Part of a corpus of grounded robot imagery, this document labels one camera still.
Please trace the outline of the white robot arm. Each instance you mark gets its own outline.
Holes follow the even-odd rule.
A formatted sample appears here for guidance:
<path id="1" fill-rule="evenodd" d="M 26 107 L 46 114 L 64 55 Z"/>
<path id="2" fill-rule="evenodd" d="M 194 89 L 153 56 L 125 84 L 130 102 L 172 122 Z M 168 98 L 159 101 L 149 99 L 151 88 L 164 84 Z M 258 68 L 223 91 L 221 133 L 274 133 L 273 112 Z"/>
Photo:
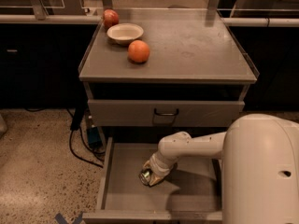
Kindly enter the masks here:
<path id="1" fill-rule="evenodd" d="M 227 131 L 162 138 L 143 165 L 140 180 L 152 187 L 181 157 L 221 161 L 223 224 L 299 224 L 299 124 L 249 114 Z"/>

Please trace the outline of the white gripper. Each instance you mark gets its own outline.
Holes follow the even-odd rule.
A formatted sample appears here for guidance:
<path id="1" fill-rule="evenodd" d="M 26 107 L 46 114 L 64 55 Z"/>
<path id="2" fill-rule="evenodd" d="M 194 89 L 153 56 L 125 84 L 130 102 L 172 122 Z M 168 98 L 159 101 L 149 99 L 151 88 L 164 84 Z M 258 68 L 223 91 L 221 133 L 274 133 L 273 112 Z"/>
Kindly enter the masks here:
<path id="1" fill-rule="evenodd" d="M 149 186 L 153 187 L 163 182 L 164 179 L 170 174 L 177 162 L 177 158 L 165 157 L 159 152 L 155 152 L 149 159 L 143 164 L 142 170 L 151 170 Z"/>

